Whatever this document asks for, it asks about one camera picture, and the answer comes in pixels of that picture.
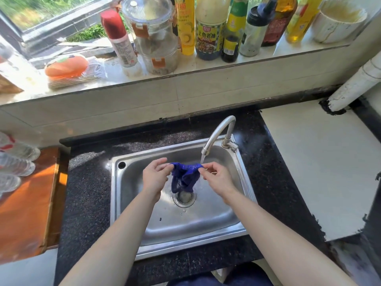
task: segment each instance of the window sill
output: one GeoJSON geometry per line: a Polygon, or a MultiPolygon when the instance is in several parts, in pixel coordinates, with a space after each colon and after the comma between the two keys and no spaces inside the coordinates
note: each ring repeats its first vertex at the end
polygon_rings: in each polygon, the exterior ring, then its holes
{"type": "Polygon", "coordinates": [[[242,55],[239,55],[237,61],[234,63],[225,63],[220,58],[217,58],[213,61],[204,61],[197,58],[196,53],[194,53],[192,56],[184,56],[181,54],[177,69],[173,73],[164,76],[157,76],[148,73],[145,69],[143,60],[139,55],[138,59],[139,62],[142,64],[143,74],[141,76],[133,78],[124,75],[124,73],[121,70],[121,66],[119,65],[118,59],[114,58],[105,61],[105,68],[108,75],[106,79],[79,84],[57,91],[51,91],[47,87],[46,82],[46,84],[41,84],[38,88],[34,88],[33,90],[24,91],[17,94],[0,94],[0,106],[41,98],[51,98],[57,95],[78,93],[88,90],[99,90],[101,88],[106,89],[111,86],[124,86],[143,81],[157,80],[163,78],[170,78],[178,75],[234,67],[255,62],[268,61],[271,59],[289,57],[293,55],[301,55],[309,52],[317,52],[331,48],[346,47],[349,45],[350,40],[344,40],[342,42],[333,44],[316,43],[315,41],[313,41],[308,31],[301,43],[289,44],[283,36],[276,46],[263,47],[261,48],[260,53],[254,57],[244,57],[242,55]]]}

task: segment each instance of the red cap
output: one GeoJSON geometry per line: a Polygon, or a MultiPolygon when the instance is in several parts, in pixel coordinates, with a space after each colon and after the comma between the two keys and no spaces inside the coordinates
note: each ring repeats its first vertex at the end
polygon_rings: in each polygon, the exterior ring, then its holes
{"type": "Polygon", "coordinates": [[[102,12],[101,23],[110,39],[120,39],[127,34],[123,21],[115,10],[102,12]]]}

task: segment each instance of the window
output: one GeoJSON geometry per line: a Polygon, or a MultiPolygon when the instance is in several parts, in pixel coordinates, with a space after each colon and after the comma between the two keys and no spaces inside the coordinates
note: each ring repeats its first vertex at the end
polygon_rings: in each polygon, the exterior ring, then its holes
{"type": "Polygon", "coordinates": [[[28,59],[100,22],[112,0],[0,0],[3,37],[28,59]]]}

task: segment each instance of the yellow bottle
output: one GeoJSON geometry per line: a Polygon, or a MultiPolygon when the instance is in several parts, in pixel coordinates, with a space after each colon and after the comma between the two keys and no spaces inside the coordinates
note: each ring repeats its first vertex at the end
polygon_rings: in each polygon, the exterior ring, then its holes
{"type": "Polygon", "coordinates": [[[177,9],[177,30],[184,55],[194,53],[194,0],[174,0],[177,9]]]}
{"type": "Polygon", "coordinates": [[[319,12],[322,0],[300,0],[298,8],[286,29],[286,40],[289,43],[302,41],[315,15],[319,12]]]}

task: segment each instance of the stainless steel sink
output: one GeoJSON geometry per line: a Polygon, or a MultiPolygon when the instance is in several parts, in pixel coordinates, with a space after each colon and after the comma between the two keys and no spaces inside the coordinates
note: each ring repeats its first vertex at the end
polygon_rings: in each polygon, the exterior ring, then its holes
{"type": "MultiPolygon", "coordinates": [[[[205,163],[216,161],[229,169],[234,185],[256,202],[239,150],[221,146],[224,136],[214,142],[205,163]]],[[[111,224],[142,189],[142,171],[154,159],[199,163],[207,139],[175,144],[112,159],[111,224]]],[[[246,234],[234,212],[210,187],[199,179],[193,197],[184,201],[171,192],[172,176],[162,191],[148,223],[135,260],[186,249],[246,234]]]]}

